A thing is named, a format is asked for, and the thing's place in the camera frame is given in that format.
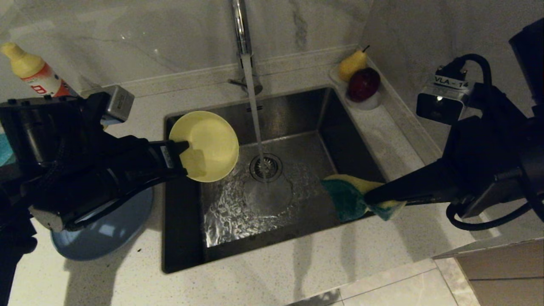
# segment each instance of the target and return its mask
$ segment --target drain strainer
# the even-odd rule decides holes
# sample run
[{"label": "drain strainer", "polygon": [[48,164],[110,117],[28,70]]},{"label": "drain strainer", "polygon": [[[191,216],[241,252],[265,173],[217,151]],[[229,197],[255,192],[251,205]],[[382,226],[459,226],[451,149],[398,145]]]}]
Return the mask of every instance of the drain strainer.
[{"label": "drain strainer", "polygon": [[249,165],[251,176],[259,182],[273,182],[281,175],[283,165],[280,159],[270,153],[264,154],[264,162],[257,155]]}]

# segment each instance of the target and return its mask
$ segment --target marble countertop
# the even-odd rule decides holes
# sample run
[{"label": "marble countertop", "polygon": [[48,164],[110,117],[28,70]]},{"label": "marble countertop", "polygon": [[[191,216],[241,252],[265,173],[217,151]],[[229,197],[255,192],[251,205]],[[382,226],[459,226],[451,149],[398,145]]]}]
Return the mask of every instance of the marble countertop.
[{"label": "marble countertop", "polygon": [[[325,86],[343,92],[329,78],[332,64],[283,60],[285,69],[279,64],[261,67],[261,98]],[[288,69],[290,60],[309,68]],[[160,140],[167,115],[246,99],[238,87],[218,76],[233,69],[171,78],[166,84],[174,84],[173,91],[157,90],[169,87],[157,80],[127,84],[127,89],[137,92],[130,118],[110,126],[108,132]],[[182,80],[191,81],[179,85]],[[382,94],[383,99],[391,96]],[[424,166],[383,105],[372,111],[348,110],[388,180]],[[128,245],[94,261],[66,260],[55,251],[49,232],[34,222],[38,247],[17,267],[10,305],[285,305],[474,242],[469,232],[450,225],[446,204],[410,206],[389,222],[370,217],[164,274],[160,268],[163,199],[164,187],[158,185],[145,229]]]}]

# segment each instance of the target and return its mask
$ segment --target scrub pad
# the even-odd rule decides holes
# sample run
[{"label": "scrub pad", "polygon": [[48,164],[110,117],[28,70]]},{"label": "scrub pad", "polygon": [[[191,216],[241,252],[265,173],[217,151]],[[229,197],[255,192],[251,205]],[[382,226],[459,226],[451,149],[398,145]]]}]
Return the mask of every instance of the scrub pad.
[{"label": "scrub pad", "polygon": [[395,217],[406,202],[387,201],[377,205],[367,205],[364,194],[382,183],[370,182],[345,174],[326,177],[321,184],[329,192],[335,204],[336,214],[342,222],[361,218],[367,211],[374,212],[384,221]]}]

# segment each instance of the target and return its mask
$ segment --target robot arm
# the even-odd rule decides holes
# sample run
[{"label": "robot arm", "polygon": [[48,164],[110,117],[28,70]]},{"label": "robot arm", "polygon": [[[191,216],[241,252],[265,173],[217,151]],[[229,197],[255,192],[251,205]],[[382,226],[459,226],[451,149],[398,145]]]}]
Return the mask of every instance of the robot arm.
[{"label": "robot arm", "polygon": [[117,94],[0,104],[0,121],[17,157],[0,168],[2,305],[8,302],[16,264],[36,246],[31,217],[53,231],[78,230],[140,191],[187,174],[176,158],[187,142],[104,132],[101,121],[128,116],[132,101],[124,95],[119,106]]},{"label": "robot arm", "polygon": [[[368,203],[451,202],[447,216],[465,230],[493,228],[530,209],[544,222],[543,23],[539,20],[525,27],[510,40],[536,102],[534,117],[526,118],[492,85],[485,58],[467,54],[454,59],[436,71],[417,101],[420,117],[452,125],[442,158],[368,192]],[[465,81],[461,70],[468,60],[482,68],[483,83]],[[482,117],[458,121],[466,106],[480,109]],[[467,224],[455,219],[455,215],[477,216],[492,205],[520,198],[527,203],[495,221]]]}]

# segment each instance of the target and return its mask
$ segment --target sink basin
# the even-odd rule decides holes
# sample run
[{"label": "sink basin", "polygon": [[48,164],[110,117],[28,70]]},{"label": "sink basin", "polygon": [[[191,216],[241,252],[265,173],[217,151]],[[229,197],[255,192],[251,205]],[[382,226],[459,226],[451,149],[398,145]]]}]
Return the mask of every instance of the sink basin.
[{"label": "sink basin", "polygon": [[[165,273],[340,225],[320,184],[331,174],[385,182],[333,89],[260,100],[257,109],[264,163],[248,103],[205,109],[231,124],[239,159],[218,182],[165,184]],[[166,135],[179,117],[166,118]]]}]

